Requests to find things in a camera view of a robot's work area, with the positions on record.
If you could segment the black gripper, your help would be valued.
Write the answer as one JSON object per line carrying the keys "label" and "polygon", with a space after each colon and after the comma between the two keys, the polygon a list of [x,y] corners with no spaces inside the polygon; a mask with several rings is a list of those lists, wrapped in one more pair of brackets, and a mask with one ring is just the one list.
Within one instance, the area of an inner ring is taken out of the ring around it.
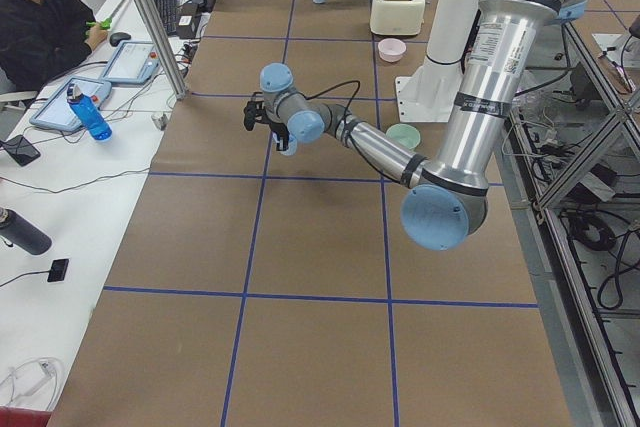
{"label": "black gripper", "polygon": [[289,131],[287,126],[279,121],[267,119],[268,125],[275,133],[275,145],[277,152],[287,152],[289,150]]}

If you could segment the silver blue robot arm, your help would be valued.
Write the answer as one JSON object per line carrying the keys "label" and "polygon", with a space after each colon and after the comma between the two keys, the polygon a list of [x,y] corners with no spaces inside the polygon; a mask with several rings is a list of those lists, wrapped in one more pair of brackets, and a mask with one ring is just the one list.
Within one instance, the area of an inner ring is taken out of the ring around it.
{"label": "silver blue robot arm", "polygon": [[339,104],[312,102],[290,69],[271,63],[260,73],[263,106],[279,151],[322,135],[354,149],[375,170],[408,188],[401,208],[407,235],[430,250],[458,246],[484,222],[485,170],[511,109],[541,28],[581,16],[586,0],[479,0],[479,30],[453,100],[443,142],[428,159],[392,140]]}

